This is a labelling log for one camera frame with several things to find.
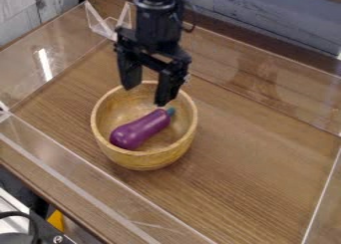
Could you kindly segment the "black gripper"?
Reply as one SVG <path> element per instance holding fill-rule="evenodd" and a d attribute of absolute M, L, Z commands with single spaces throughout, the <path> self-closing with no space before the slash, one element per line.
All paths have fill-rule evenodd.
<path fill-rule="evenodd" d="M 117 27 L 117 66 L 120 81 L 126 90 L 142 83 L 143 66 L 156 70 L 159 82 L 155 104 L 163 107 L 176 98 L 186 81 L 191 58 L 179 46 L 180 34 L 192 28 L 182 24 L 183 0 L 134 0 L 136 7 L 136 26 L 131 29 Z M 154 55 L 170 58 L 176 68 L 167 66 Z"/>

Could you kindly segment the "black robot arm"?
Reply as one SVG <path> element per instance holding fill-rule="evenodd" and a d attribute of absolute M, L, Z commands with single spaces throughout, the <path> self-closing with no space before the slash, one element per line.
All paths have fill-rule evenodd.
<path fill-rule="evenodd" d="M 191 63 L 179 43 L 183 0 L 134 0 L 136 28 L 116 28 L 117 67 L 126 90 L 143 80 L 143 67 L 159 73 L 155 104 L 163 107 L 176 98 Z"/>

